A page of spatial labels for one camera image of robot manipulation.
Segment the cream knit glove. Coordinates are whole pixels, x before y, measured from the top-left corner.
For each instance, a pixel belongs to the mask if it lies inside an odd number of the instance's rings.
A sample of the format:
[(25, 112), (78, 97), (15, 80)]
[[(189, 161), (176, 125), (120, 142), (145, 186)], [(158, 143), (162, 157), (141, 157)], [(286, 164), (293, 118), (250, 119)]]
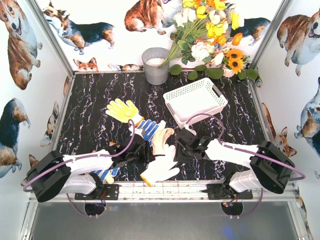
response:
[(158, 129), (156, 130), (152, 138), (152, 154), (164, 155), (165, 154), (165, 144), (170, 136), (175, 133), (174, 129), (166, 127), (166, 122), (161, 120), (158, 124)]

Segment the blue dotted glove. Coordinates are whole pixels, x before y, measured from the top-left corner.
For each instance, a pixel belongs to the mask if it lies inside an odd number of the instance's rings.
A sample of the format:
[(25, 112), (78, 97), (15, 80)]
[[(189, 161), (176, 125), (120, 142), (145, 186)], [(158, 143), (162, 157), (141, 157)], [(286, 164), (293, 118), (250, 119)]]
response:
[(110, 175), (111, 177), (115, 178), (119, 172), (120, 168), (116, 167), (113, 169), (106, 169), (106, 170), (96, 170), (92, 173), (96, 174), (101, 180), (104, 180), (107, 175)]
[(144, 130), (143, 138), (149, 143), (149, 146), (152, 146), (152, 139), (159, 128), (159, 124), (150, 119), (142, 120), (141, 123), (137, 126), (138, 129)]

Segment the white glove orange cuff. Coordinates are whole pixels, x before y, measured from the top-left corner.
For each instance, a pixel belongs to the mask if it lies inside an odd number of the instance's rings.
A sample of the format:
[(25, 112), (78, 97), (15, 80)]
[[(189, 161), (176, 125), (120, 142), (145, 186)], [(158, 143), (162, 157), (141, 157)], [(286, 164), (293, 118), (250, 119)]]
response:
[(166, 144), (164, 154), (156, 156), (155, 160), (148, 164), (146, 170), (140, 174), (148, 187), (153, 186), (156, 182), (166, 181), (180, 172), (174, 161), (175, 154), (176, 147)]

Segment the yellow coated work glove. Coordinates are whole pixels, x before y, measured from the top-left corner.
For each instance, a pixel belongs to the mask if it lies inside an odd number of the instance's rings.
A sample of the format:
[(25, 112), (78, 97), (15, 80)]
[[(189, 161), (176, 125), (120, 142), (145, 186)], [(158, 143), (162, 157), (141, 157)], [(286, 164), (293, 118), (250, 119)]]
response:
[(122, 123), (127, 123), (129, 120), (132, 120), (136, 127), (145, 119), (140, 115), (139, 109), (131, 100), (123, 102), (119, 98), (112, 100), (107, 105), (105, 113)]

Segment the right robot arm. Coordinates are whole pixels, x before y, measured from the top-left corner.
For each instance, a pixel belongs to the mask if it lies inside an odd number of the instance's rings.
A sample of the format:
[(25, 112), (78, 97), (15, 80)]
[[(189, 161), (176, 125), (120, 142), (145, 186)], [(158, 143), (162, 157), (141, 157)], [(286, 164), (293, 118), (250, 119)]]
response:
[(203, 159), (246, 167), (246, 171), (227, 177), (227, 189), (236, 193), (264, 188), (282, 194), (295, 168), (286, 154), (269, 141), (259, 145), (234, 144), (209, 136), (199, 138), (184, 128), (175, 136), (174, 142), (176, 162)]

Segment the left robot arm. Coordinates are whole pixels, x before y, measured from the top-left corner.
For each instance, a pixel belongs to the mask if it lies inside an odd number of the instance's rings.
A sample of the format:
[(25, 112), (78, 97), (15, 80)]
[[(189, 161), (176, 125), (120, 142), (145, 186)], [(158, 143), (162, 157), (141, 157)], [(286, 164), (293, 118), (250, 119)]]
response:
[(54, 150), (29, 170), (26, 187), (31, 187), (40, 203), (60, 194), (75, 194), (77, 200), (97, 200), (107, 188), (98, 171), (121, 168), (130, 162), (146, 164), (154, 160), (149, 143), (139, 136), (133, 141), (80, 155), (63, 155)]

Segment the white plastic storage basket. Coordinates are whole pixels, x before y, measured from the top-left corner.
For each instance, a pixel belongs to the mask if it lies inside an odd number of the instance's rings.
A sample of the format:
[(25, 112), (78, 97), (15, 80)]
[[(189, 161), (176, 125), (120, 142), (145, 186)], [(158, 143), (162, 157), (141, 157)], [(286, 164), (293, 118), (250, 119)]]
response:
[(163, 99), (180, 129), (220, 113), (228, 103), (208, 77), (166, 92)]

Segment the cream glove under blue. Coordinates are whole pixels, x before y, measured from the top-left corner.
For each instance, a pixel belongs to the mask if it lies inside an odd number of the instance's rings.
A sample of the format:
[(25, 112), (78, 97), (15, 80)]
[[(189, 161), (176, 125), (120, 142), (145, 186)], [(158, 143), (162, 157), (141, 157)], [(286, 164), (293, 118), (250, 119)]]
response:
[(104, 178), (104, 180), (103, 180), (103, 183), (104, 184), (113, 184), (114, 183), (114, 177), (112, 176), (112, 175), (110, 175), (110, 174), (107, 174), (106, 175), (106, 177)]

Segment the grey metal bucket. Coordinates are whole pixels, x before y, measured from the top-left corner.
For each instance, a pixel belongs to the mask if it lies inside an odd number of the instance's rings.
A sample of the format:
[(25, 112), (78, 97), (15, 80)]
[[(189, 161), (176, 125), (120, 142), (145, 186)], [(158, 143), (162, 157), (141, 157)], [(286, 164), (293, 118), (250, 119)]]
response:
[(162, 47), (151, 47), (141, 56), (143, 70), (148, 83), (158, 86), (164, 84), (169, 76), (169, 51)]

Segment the sunflower pot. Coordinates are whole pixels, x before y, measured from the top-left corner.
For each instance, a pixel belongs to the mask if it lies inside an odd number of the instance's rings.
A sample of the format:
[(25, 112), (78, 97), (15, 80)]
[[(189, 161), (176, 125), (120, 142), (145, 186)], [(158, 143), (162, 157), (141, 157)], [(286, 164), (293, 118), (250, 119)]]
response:
[(230, 48), (224, 53), (222, 59), (223, 76), (233, 77), (244, 71), (250, 65), (250, 56), (245, 55), (240, 49)]

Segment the artificial flower bouquet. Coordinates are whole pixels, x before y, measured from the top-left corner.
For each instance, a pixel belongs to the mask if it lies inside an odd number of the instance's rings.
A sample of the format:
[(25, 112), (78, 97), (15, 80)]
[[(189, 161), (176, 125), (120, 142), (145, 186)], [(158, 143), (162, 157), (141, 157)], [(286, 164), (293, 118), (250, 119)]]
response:
[(183, 0), (182, 10), (173, 17), (175, 31), (164, 64), (180, 59), (184, 65), (193, 62), (221, 64), (223, 49), (232, 30), (245, 25), (245, 19), (230, 0)]

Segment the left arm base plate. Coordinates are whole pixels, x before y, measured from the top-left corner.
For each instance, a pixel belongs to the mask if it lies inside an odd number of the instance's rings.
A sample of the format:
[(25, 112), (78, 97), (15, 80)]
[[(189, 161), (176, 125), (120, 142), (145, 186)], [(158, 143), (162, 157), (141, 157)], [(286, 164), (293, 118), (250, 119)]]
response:
[(76, 193), (74, 199), (87, 201), (118, 200), (120, 192), (119, 188), (119, 184), (104, 184), (103, 186), (97, 187), (89, 194)]

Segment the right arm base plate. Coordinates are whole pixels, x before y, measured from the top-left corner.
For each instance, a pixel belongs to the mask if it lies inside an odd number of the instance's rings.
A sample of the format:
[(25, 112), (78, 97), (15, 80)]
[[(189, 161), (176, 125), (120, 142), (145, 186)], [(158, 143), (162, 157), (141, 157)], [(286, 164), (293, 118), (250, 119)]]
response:
[(209, 200), (252, 200), (253, 194), (251, 190), (236, 192), (229, 185), (224, 183), (208, 183), (206, 189), (200, 190), (201, 193), (206, 193)]

